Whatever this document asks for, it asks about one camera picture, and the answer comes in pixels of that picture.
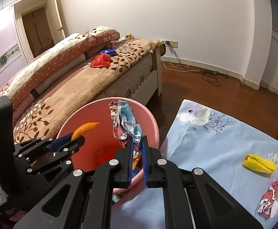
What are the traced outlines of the colourful foil wrapper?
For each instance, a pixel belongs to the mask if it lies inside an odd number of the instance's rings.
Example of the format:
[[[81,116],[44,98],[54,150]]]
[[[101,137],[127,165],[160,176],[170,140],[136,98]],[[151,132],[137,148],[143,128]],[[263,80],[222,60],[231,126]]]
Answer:
[[[114,100],[108,107],[113,121],[114,138],[120,142],[123,148],[131,138],[134,144],[133,157],[141,155],[143,132],[130,104],[125,100]]]

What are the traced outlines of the yellow plastic bag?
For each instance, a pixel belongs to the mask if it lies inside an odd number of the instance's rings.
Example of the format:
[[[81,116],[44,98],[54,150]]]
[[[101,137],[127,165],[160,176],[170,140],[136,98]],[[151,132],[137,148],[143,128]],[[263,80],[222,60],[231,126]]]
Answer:
[[[247,154],[242,166],[251,171],[269,175],[272,175],[276,170],[276,164],[273,161],[254,154]]]

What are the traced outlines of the red white wrapper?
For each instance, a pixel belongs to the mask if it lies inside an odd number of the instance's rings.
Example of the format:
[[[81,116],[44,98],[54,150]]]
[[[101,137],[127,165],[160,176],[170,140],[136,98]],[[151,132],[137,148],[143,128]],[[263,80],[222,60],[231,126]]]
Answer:
[[[273,218],[278,214],[278,181],[275,180],[262,196],[256,214],[263,218]]]

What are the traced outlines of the brown leaf pattern blanket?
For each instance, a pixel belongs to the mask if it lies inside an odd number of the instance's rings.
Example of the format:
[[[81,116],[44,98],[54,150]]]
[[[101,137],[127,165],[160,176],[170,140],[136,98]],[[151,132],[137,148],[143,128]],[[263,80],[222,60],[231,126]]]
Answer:
[[[34,136],[56,138],[67,119],[86,104],[98,100],[106,88],[134,67],[148,52],[165,45],[157,40],[134,39],[116,46],[108,68],[91,68],[86,60],[60,77],[41,94],[26,100],[16,111],[14,142],[21,143]]]

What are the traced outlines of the pink plastic bucket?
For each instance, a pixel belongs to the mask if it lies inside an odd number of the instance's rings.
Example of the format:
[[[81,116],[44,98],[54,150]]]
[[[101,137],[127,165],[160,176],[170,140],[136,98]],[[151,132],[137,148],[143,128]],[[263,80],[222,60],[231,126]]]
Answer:
[[[97,158],[101,152],[117,151],[122,145],[114,138],[113,122],[110,116],[109,104],[115,100],[124,100],[121,97],[103,98],[91,102],[73,113],[61,127],[57,137],[60,138],[74,132],[78,127],[89,122],[100,124],[92,131],[83,134],[84,145],[72,155],[73,166],[84,172],[92,171],[100,166]],[[148,138],[148,145],[159,148],[159,129],[152,113],[141,103],[132,99],[125,99],[131,106],[139,122],[143,134]]]

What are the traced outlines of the light blue floral sheet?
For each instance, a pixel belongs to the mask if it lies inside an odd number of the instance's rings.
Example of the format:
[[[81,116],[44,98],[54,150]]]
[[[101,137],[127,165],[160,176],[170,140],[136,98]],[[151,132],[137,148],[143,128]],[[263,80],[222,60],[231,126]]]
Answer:
[[[244,206],[264,228],[278,228],[278,211],[263,218],[256,209],[263,194],[278,182],[278,140],[218,106],[183,100],[173,106],[149,102],[161,133],[161,152],[182,169],[200,167]],[[276,164],[273,175],[243,167],[247,154]]]

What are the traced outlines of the folded polka dot quilt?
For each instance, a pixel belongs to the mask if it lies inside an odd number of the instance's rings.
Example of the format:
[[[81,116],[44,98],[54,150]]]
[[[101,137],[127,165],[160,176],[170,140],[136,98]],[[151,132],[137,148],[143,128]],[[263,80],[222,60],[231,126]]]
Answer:
[[[29,62],[0,88],[0,97],[8,97],[15,109],[31,91],[88,50],[118,40],[120,33],[108,26],[98,26],[84,33],[74,33]]]

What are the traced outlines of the red plastic bag on bed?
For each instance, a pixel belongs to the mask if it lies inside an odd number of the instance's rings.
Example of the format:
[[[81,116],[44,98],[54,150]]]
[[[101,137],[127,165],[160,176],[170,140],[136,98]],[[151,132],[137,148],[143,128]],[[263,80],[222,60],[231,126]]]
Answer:
[[[111,56],[106,53],[101,53],[95,56],[90,64],[91,68],[107,68],[110,66]]]

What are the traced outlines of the lilac wardrobe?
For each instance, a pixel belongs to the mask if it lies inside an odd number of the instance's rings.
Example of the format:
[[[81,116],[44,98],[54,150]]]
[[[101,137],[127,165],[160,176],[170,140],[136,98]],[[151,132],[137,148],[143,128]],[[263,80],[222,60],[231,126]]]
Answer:
[[[10,6],[0,11],[0,88],[26,64]]]

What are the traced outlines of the blue package on bed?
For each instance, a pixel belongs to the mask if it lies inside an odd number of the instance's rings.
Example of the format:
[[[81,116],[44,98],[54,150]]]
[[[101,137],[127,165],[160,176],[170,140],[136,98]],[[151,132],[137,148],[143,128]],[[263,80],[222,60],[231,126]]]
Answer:
[[[117,55],[116,50],[113,49],[113,48],[102,50],[100,53],[101,54],[107,54],[107,55],[110,55],[110,56],[116,56]]]

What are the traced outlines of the wooden door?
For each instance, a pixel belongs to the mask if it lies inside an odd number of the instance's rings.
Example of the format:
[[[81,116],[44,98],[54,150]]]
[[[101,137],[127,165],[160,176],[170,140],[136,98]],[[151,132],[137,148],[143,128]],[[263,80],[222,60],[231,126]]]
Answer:
[[[39,56],[55,45],[44,7],[22,16],[22,20],[33,57]]]

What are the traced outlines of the wooden bed frame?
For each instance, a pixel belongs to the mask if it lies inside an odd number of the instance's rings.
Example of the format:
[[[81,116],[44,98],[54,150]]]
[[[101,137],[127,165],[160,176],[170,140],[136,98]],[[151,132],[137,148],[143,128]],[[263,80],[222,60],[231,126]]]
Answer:
[[[161,45],[148,52],[134,67],[118,78],[96,98],[123,97],[146,105],[154,94],[162,92]]]

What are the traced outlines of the wall power socket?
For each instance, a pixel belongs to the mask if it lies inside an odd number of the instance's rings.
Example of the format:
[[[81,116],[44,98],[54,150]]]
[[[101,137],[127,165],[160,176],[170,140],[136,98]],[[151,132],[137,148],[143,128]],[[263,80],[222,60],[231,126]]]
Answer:
[[[161,40],[167,47],[178,48],[178,42],[173,40]]]

